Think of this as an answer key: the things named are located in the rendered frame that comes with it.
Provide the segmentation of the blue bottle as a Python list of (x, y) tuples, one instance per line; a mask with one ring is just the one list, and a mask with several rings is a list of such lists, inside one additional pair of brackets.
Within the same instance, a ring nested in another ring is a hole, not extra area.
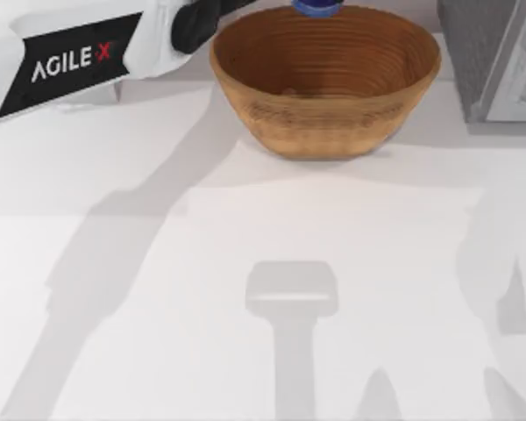
[(292, 6), (312, 18), (327, 18), (336, 14), (345, 0), (292, 0)]

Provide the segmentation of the brown woven basket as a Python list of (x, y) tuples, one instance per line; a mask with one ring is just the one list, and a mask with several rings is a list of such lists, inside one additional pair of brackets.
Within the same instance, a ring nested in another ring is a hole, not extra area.
[(238, 119), (263, 147), (294, 160), (373, 151), (404, 126), (441, 64), (429, 31), (359, 5), (329, 18), (288, 6), (256, 11), (210, 45)]

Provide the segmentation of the grey cabinet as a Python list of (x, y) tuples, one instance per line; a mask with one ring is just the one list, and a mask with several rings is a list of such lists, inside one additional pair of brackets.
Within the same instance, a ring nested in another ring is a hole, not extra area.
[(526, 0), (437, 0), (468, 123), (526, 123)]

